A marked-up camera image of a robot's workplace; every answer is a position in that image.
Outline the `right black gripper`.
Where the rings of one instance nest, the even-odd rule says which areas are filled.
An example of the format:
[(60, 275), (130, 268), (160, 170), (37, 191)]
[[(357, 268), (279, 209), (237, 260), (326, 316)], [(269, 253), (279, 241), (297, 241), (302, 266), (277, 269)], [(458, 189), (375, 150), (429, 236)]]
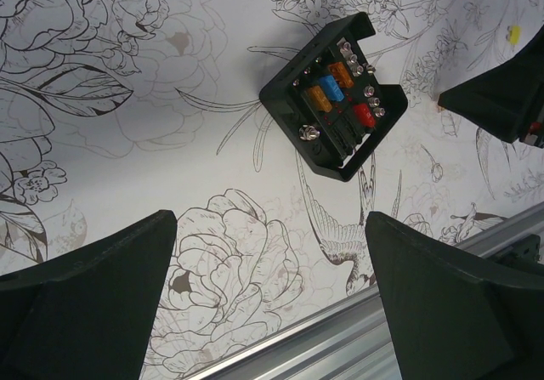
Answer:
[(505, 63), (440, 94), (439, 106), (501, 141), (543, 141), (543, 32)]

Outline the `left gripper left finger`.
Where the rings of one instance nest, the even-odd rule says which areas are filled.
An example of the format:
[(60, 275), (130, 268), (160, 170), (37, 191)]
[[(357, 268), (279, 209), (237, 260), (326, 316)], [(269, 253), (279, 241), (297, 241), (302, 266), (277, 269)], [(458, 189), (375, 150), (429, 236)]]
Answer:
[(160, 210), (1, 278), (3, 379), (137, 379), (177, 234)]

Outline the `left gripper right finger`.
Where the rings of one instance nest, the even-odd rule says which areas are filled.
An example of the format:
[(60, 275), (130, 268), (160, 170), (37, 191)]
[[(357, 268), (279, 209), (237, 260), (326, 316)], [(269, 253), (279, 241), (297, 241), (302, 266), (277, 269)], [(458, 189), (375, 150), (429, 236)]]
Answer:
[(365, 227), (404, 379), (541, 379), (543, 266), (481, 258), (380, 212)]

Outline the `red blade fuse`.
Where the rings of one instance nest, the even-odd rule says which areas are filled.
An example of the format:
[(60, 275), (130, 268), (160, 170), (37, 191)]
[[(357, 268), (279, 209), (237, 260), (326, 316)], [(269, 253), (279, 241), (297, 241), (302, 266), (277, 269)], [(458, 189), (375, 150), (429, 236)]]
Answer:
[(373, 116), (368, 104), (359, 103), (353, 106), (353, 111), (359, 122), (365, 128), (374, 128), (376, 126), (376, 119)]

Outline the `black fuse box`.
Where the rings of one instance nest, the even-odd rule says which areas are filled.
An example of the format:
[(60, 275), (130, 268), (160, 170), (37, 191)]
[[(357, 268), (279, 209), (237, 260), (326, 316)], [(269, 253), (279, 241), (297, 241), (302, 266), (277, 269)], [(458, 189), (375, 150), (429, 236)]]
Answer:
[[(367, 13), (325, 25), (260, 91), (259, 100), (312, 171), (347, 182), (408, 107), (399, 84), (381, 84), (358, 42), (375, 35)], [(365, 128), (353, 111), (368, 104)]]

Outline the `yellow blade fuse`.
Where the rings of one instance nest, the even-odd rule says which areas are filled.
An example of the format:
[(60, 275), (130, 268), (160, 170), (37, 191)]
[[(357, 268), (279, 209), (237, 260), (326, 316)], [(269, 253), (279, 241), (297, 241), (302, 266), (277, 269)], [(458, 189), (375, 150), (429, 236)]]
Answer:
[(517, 45), (521, 37), (521, 31), (522, 29), (520, 26), (517, 26), (517, 25), (509, 26), (507, 28), (507, 35), (506, 35), (507, 42), (511, 44), (512, 46)]

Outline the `floral patterned table mat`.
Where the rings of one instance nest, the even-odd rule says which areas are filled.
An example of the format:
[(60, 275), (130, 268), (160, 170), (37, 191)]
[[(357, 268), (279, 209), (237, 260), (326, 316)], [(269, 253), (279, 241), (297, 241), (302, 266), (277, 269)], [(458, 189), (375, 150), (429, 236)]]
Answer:
[[(408, 108), (345, 183), (309, 169), (258, 94), (357, 12)], [(367, 288), (371, 210), (457, 244), (541, 202), (542, 151), (438, 97), (542, 24), (543, 0), (1, 0), (1, 271), (172, 210), (140, 377), (187, 379)]]

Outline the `aluminium rail beam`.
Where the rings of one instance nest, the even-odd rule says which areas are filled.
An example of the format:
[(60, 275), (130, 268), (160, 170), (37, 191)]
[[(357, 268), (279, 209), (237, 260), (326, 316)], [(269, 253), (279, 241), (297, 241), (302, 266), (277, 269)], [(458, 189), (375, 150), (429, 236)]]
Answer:
[(194, 379), (399, 379), (377, 287), (266, 337)]

